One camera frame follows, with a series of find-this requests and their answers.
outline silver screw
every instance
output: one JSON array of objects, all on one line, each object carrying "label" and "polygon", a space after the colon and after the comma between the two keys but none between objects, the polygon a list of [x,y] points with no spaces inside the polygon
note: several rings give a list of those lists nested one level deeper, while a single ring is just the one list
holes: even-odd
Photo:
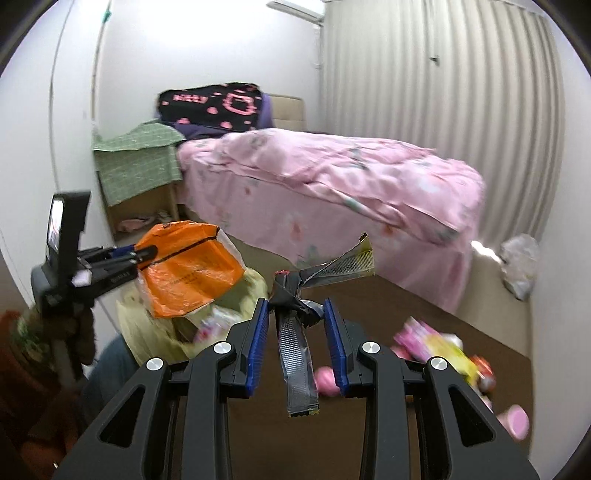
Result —
[{"label": "silver screw", "polygon": [[163,367],[163,365],[164,362],[161,358],[158,357],[151,358],[150,360],[148,360],[148,363],[146,363],[146,367],[148,368],[148,370],[151,370],[152,372],[160,370]]},{"label": "silver screw", "polygon": [[445,370],[447,368],[447,362],[444,358],[437,356],[431,360],[431,366],[435,370]]},{"label": "silver screw", "polygon": [[230,350],[232,350],[232,345],[228,342],[219,342],[216,343],[215,347],[213,347],[213,351],[219,353],[220,355],[228,353]]},{"label": "silver screw", "polygon": [[379,344],[375,342],[365,342],[361,347],[364,352],[367,353],[378,353],[379,352]]}]

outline orange plastic bag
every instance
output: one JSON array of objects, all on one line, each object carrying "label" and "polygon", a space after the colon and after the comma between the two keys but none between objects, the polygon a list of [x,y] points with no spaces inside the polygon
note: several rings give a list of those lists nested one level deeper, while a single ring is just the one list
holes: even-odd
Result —
[{"label": "orange plastic bag", "polygon": [[219,227],[191,221],[156,225],[135,245],[158,247],[139,265],[141,290],[155,317],[180,317],[226,293],[244,274],[241,263],[220,242]]}]

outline air conditioner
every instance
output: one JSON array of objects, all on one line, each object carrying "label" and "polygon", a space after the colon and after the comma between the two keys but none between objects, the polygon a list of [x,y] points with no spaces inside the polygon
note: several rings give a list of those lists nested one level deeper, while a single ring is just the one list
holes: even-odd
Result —
[{"label": "air conditioner", "polygon": [[316,24],[324,20],[325,5],[322,0],[273,0],[267,6]]}]

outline pink ball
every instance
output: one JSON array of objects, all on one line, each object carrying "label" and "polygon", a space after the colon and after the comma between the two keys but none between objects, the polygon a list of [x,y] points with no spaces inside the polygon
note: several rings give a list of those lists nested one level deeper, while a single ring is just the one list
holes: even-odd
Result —
[{"label": "pink ball", "polygon": [[335,374],[331,367],[320,367],[314,373],[314,381],[320,395],[336,397],[340,395],[340,389],[336,385]]}]

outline bed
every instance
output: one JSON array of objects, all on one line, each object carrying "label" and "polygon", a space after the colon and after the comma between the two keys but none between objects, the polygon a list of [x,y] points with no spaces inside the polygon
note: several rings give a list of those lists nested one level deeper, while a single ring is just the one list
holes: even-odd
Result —
[{"label": "bed", "polygon": [[[272,103],[276,126],[306,129],[301,100],[272,96]],[[327,152],[338,160],[326,160]],[[367,232],[378,275],[457,309],[485,191],[463,162],[393,140],[285,129],[189,141],[177,158],[179,201],[190,216],[239,240],[247,261],[250,247],[269,252],[249,264],[268,283],[269,263],[288,266],[274,255],[304,268],[336,258]]]}]

